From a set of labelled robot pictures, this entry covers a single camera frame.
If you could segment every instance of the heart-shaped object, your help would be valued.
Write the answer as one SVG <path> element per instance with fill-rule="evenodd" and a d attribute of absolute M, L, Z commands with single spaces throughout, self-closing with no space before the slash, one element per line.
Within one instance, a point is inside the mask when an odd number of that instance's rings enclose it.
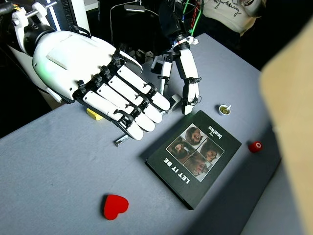
<path fill-rule="evenodd" d="M 128 201 L 126 198 L 110 194 L 107 196 L 103 208 L 103 215 L 107 220 L 114 220 L 118 214 L 124 213 L 128 209 Z"/>

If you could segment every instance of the book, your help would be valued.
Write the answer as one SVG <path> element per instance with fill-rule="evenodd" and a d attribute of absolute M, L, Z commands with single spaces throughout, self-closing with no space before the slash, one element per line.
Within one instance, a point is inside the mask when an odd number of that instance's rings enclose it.
<path fill-rule="evenodd" d="M 146 164 L 194 209 L 241 143 L 203 111 L 186 116 L 179 125 Z"/>

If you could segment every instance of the table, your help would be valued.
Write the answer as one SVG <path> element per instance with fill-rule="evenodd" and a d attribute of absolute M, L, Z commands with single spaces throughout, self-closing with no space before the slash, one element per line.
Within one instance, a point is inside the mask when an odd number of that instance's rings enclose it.
<path fill-rule="evenodd" d="M 195 106 L 242 146 L 198 207 L 190 211 L 145 165 L 149 150 L 183 114 L 163 117 L 143 140 L 116 147 L 123 135 L 94 121 L 77 102 L 64 105 L 0 140 L 0 234 L 239 234 L 275 171 L 280 155 L 259 94 L 260 72 L 207 35 L 191 46 L 202 101 Z M 168 94 L 181 94 L 176 66 Z M 145 65 L 142 75 L 158 85 Z M 231 104 L 228 117 L 216 107 Z M 264 150 L 252 154 L 247 142 Z M 104 195 L 126 197 L 129 210 L 115 221 L 101 213 Z"/>

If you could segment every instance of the small white cup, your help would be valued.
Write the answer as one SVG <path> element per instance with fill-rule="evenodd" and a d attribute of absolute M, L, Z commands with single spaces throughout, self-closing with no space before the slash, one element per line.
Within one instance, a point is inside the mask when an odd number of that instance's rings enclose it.
<path fill-rule="evenodd" d="M 230 115 L 230 112 L 231 112 L 230 109 L 227 110 L 227 113 L 224 113 L 227 108 L 228 108 L 227 105 L 222 104 L 222 105 L 219 107 L 219 114 L 222 115 L 222 116 L 228 116 L 228 115 Z"/>

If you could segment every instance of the gray table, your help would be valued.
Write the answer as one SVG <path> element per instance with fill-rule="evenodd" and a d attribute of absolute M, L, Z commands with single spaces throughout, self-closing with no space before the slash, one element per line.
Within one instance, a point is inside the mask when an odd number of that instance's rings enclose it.
<path fill-rule="evenodd" d="M 183 118 L 180 110 L 143 140 L 120 147 L 112 123 L 94 121 L 78 103 L 64 105 L 0 140 L 0 234 L 239 234 L 280 156 L 259 94 L 260 72 L 207 35 L 192 52 L 202 77 L 203 110 L 242 146 L 198 207 L 189 211 L 145 165 L 149 149 Z M 158 84 L 146 65 L 143 77 Z M 168 94 L 181 94 L 176 67 Z M 231 104 L 228 117 L 216 106 Z M 251 154 L 248 141 L 264 150 Z M 119 194 L 129 210 L 115 221 L 101 214 L 105 194 Z"/>

